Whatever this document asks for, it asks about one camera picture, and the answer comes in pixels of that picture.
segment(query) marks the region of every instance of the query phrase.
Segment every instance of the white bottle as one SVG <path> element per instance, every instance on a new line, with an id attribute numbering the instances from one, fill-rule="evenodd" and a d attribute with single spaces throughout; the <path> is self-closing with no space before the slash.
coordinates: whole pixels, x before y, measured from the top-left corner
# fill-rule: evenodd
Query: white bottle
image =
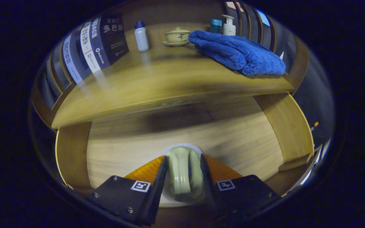
<path id="1" fill-rule="evenodd" d="M 234 17 L 222 14 L 226 18 L 226 23 L 223 24 L 223 34 L 228 36 L 236 36 L 236 26 L 233 25 Z"/>
<path id="2" fill-rule="evenodd" d="M 138 44 L 139 52 L 145 52 L 150 49 L 149 40 L 146 35 L 146 28 L 144 27 L 143 22 L 136 22 L 135 25 L 135 37 L 136 43 Z"/>

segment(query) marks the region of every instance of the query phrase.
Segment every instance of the ceramic cup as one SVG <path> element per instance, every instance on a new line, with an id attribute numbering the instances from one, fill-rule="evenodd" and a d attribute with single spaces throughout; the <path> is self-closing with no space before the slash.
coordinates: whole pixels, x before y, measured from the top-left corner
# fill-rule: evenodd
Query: ceramic cup
<path id="1" fill-rule="evenodd" d="M 170 149 L 166 156 L 169 170 L 165 188 L 169 190 L 164 192 L 178 202 L 193 202 L 200 199 L 204 184 L 197 152 L 180 146 Z"/>
<path id="2" fill-rule="evenodd" d="M 165 37 L 168 43 L 181 43 L 188 41 L 188 36 L 191 31 L 181 29 L 180 27 L 175 27 L 175 30 L 166 32 Z"/>

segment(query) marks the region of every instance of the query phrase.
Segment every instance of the wooden floor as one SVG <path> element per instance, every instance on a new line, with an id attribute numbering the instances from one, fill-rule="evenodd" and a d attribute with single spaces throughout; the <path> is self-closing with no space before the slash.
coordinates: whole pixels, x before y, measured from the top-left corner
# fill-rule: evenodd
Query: wooden floor
<path id="1" fill-rule="evenodd" d="M 87 144 L 91 186 L 125 176 L 162 155 L 170 145 L 190 143 L 242 175 L 266 180 L 284 163 L 275 133 L 253 97 L 219 97 L 95 121 Z M 177 206 L 161 198 L 161 207 Z"/>

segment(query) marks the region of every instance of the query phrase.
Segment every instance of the blue bottle cap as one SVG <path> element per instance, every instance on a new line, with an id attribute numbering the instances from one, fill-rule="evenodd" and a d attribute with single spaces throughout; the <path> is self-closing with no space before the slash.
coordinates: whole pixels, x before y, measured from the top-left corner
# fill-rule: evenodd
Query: blue bottle cap
<path id="1" fill-rule="evenodd" d="M 222 21 L 221 20 L 217 20 L 217 19 L 211 19 L 210 20 L 210 24 L 211 25 L 222 26 Z"/>
<path id="2" fill-rule="evenodd" d="M 135 29 L 140 29 L 140 28 L 144 28 L 144 24 L 142 21 L 136 22 L 136 25 L 135 25 Z"/>

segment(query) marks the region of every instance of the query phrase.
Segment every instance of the ceramic mug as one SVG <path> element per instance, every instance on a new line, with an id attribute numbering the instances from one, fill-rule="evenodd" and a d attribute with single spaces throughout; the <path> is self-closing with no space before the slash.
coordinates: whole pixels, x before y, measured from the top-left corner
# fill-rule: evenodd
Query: ceramic mug
<path id="1" fill-rule="evenodd" d="M 203 178 L 197 152 L 178 146 L 170 149 L 166 156 L 174 200 L 189 202 L 198 199 L 203 190 Z"/>

